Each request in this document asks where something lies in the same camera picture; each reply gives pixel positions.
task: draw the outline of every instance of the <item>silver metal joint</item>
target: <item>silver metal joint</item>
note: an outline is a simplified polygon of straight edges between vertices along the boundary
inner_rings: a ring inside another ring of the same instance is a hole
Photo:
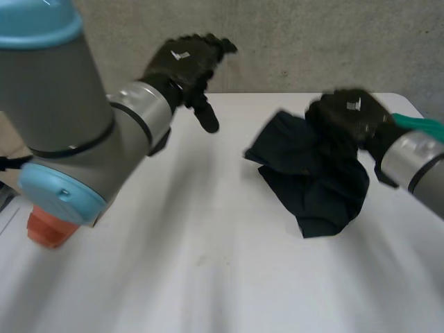
[[[428,162],[444,153],[444,145],[433,137],[413,131],[401,136],[382,158],[381,170],[405,189]]]
[[[128,83],[109,100],[126,106],[143,120],[151,134],[151,148],[168,132],[173,113],[167,100],[150,85],[139,81]]]

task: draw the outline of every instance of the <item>light blue joint cap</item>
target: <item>light blue joint cap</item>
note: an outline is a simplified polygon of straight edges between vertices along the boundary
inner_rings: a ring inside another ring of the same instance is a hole
[[[0,0],[0,49],[45,49],[81,33],[71,0]]]
[[[106,201],[93,189],[54,169],[26,163],[18,185],[45,212],[75,224],[87,224],[106,208]]]

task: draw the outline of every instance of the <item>orange base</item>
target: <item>orange base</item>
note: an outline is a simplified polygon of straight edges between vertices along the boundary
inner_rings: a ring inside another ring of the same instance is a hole
[[[60,220],[34,206],[28,219],[28,237],[34,242],[48,248],[62,245],[79,225]]]

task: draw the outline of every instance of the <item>robotic hand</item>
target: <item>robotic hand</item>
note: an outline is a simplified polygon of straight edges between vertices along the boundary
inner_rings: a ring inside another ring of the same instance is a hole
[[[401,187],[444,219],[444,145],[396,125],[389,112],[361,89],[337,90],[313,102],[305,118],[332,139],[346,138],[375,160],[380,182]]]
[[[178,106],[193,108],[207,132],[219,129],[204,91],[236,50],[213,35],[169,40],[108,101],[69,0],[3,3],[0,110],[33,153],[22,191],[59,219],[93,221],[144,157],[166,146]]]

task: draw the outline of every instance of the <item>black cloth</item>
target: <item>black cloth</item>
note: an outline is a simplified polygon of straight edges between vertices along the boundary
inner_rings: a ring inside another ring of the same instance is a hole
[[[361,211],[369,179],[357,146],[279,111],[245,153],[298,220],[304,238],[338,234]]]

